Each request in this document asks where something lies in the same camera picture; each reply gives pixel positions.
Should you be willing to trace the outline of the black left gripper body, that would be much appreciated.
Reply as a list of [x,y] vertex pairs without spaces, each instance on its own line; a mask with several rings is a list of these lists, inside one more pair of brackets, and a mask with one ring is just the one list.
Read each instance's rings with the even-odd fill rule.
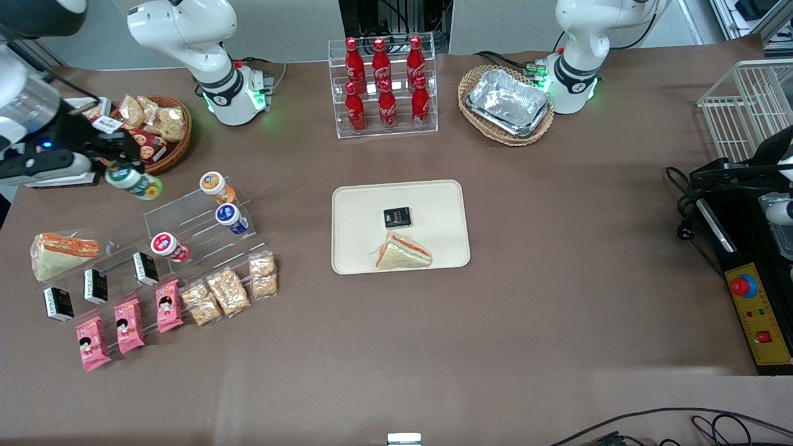
[[758,147],[755,155],[742,162],[748,167],[749,172],[742,174],[742,180],[758,180],[768,186],[786,186],[786,176],[780,170],[765,170],[760,168],[778,167],[786,164],[786,129],[765,139]]

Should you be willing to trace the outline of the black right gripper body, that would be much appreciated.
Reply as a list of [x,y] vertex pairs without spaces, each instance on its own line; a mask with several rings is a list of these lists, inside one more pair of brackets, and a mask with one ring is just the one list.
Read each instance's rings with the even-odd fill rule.
[[99,130],[82,114],[72,115],[59,111],[52,121],[52,144],[56,149],[67,149],[87,156],[89,159],[106,158],[103,149],[107,145],[100,138]]

